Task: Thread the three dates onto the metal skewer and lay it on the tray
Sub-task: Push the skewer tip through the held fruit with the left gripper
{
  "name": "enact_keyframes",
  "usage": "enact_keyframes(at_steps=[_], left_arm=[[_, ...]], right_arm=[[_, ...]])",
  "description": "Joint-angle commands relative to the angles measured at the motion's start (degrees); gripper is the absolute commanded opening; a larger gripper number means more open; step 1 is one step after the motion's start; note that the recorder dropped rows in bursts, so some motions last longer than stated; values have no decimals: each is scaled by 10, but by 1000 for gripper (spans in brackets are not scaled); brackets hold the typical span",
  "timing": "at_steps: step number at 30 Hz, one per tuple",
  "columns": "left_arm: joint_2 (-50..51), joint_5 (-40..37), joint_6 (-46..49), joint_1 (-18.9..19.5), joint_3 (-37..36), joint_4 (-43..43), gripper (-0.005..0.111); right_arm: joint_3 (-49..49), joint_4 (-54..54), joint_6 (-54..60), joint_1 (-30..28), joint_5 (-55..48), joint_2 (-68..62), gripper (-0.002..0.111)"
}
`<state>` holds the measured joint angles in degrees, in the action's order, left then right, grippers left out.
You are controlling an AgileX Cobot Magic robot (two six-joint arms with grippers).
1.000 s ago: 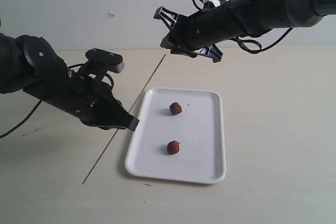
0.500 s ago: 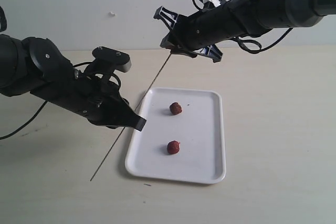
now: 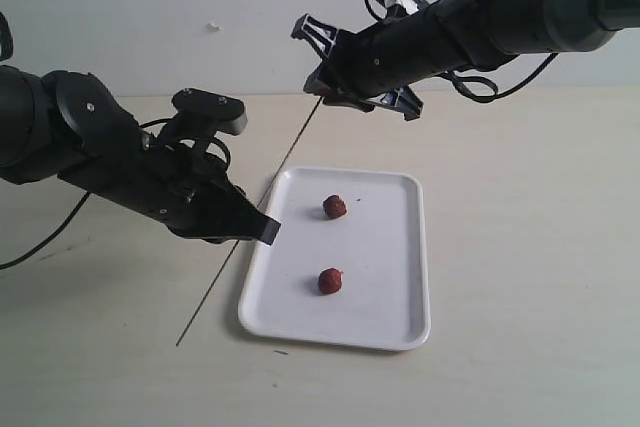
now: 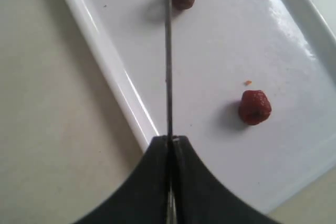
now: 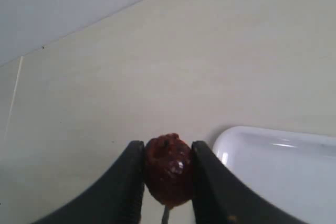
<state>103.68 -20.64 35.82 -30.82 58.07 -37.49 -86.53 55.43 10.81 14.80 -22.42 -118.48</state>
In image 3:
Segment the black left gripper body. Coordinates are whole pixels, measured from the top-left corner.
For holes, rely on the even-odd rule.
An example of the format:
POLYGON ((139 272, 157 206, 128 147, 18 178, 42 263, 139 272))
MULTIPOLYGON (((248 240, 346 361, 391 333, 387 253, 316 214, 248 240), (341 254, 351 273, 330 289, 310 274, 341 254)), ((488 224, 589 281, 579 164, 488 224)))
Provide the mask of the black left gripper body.
POLYGON ((216 138, 221 156, 180 142, 159 145, 149 136, 109 136, 84 147, 83 160, 57 177, 75 187, 139 213, 185 239, 243 240, 236 208, 245 200, 229 180, 231 155, 216 138))

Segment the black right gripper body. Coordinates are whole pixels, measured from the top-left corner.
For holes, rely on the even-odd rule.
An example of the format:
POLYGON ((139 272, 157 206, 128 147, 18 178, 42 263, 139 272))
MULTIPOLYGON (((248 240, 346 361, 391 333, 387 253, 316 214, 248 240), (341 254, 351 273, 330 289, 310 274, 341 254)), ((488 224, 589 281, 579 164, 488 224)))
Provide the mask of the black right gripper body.
POLYGON ((480 27, 466 12, 443 13, 441 1, 410 16, 345 30, 342 59, 322 60, 321 78, 359 97, 470 69, 480 59, 480 27))

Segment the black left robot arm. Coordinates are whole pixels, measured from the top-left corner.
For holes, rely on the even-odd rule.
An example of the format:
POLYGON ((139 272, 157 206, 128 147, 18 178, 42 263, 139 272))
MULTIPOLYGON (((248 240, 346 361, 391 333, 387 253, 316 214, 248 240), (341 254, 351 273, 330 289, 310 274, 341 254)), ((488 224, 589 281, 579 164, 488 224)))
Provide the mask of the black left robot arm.
POLYGON ((1 177, 23 185, 61 181, 155 220, 174 235, 220 244, 270 245, 278 221, 228 177, 218 134, 241 134, 242 101, 195 88, 171 99, 176 112, 148 132, 94 75, 39 77, 7 64, 14 51, 1 22, 1 177))

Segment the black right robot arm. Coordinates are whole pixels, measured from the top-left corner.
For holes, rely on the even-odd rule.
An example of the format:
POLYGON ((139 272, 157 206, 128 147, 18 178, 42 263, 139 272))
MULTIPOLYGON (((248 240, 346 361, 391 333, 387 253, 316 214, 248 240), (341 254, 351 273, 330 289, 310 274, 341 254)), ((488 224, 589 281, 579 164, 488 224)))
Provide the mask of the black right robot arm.
POLYGON ((292 37, 320 58, 304 91, 328 106, 362 112, 385 108, 406 120, 421 116, 412 85, 450 82, 475 102, 502 97, 488 75, 524 54, 546 62, 562 53, 591 52, 618 31, 639 24, 639 0, 364 0, 373 24, 353 33, 310 15, 292 37))

